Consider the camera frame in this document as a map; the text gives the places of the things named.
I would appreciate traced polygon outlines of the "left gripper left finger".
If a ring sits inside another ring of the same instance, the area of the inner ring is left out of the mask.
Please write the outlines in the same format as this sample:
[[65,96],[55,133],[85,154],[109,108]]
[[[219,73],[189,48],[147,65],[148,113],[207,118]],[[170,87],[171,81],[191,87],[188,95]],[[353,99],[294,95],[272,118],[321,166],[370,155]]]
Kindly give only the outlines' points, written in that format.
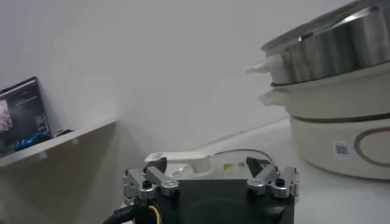
[[163,157],[148,162],[142,170],[126,169],[123,173],[123,204],[151,205],[159,198],[178,199],[180,184],[165,175],[167,165],[168,160]]

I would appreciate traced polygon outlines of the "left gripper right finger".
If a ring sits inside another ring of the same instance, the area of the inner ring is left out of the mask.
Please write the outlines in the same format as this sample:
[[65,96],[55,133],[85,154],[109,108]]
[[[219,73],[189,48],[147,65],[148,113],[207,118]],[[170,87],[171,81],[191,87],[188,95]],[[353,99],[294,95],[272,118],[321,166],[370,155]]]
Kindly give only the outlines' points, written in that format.
[[300,173],[295,167],[282,171],[269,160],[246,158],[252,178],[247,180],[248,194],[259,197],[270,193],[274,198],[286,199],[289,196],[299,199]]

